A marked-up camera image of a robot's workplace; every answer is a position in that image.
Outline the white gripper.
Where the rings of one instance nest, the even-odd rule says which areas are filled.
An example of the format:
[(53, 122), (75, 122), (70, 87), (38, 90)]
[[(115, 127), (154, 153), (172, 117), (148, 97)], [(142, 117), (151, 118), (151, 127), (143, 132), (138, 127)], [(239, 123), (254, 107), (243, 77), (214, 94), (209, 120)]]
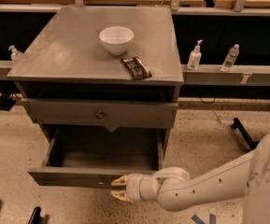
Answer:
[(125, 190), (112, 190), (111, 195), (123, 202), (136, 203), (136, 202), (145, 202), (146, 194), (143, 189), (143, 181), (148, 179), (147, 175), (142, 174), (130, 174), (123, 175), (118, 179), (115, 179), (111, 182), (111, 185), (114, 187), (125, 186)]

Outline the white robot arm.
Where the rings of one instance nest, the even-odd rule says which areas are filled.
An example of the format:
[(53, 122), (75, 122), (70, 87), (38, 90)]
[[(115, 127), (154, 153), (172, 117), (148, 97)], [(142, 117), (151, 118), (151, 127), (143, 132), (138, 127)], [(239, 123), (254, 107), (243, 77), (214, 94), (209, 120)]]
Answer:
[(121, 201), (156, 202), (171, 212), (242, 198), (242, 224), (270, 224), (270, 133), (251, 152), (196, 178), (169, 167), (151, 175), (124, 175), (111, 186)]

